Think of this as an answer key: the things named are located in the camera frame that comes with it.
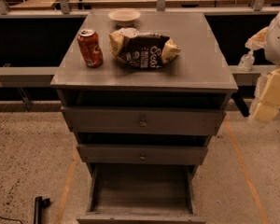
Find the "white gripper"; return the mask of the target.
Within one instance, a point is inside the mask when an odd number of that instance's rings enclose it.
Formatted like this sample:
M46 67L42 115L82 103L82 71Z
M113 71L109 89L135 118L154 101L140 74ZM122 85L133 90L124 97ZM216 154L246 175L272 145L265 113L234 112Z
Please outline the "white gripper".
M250 50L263 49L266 44L268 28L264 27L252 35L245 42L245 47ZM273 70L268 75L264 91L260 96L262 103L253 102L251 105L251 118L259 122L272 121L280 111L280 68Z

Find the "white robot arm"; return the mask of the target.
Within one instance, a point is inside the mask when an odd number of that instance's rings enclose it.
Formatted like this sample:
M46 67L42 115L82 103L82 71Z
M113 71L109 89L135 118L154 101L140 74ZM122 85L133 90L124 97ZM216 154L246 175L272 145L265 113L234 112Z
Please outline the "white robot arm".
M280 12L269 26L251 36L245 46L251 50L264 49L265 59L277 66L259 77L256 98L250 107L253 120L268 123L280 110Z

